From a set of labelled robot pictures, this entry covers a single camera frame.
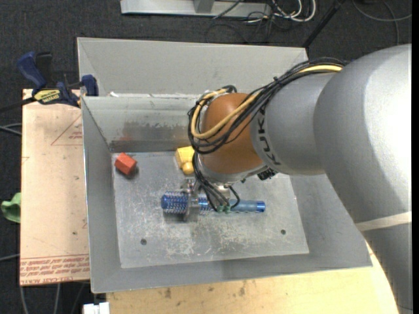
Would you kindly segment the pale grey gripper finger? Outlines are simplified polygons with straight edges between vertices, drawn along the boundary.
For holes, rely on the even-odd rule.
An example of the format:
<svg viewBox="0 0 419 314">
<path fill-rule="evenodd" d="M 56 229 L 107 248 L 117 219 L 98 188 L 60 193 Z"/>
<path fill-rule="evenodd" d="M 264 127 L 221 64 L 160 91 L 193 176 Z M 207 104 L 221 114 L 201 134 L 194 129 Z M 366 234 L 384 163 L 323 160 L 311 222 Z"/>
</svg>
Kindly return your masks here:
<svg viewBox="0 0 419 314">
<path fill-rule="evenodd" d="M 187 206 L 185 214 L 183 215 L 184 222 L 197 222 L 200 215 L 199 199 L 196 195 L 188 195 Z"/>
<path fill-rule="evenodd" d="M 197 195 L 198 184 L 196 179 L 185 179 L 181 184 L 181 191 L 189 195 Z"/>
</svg>

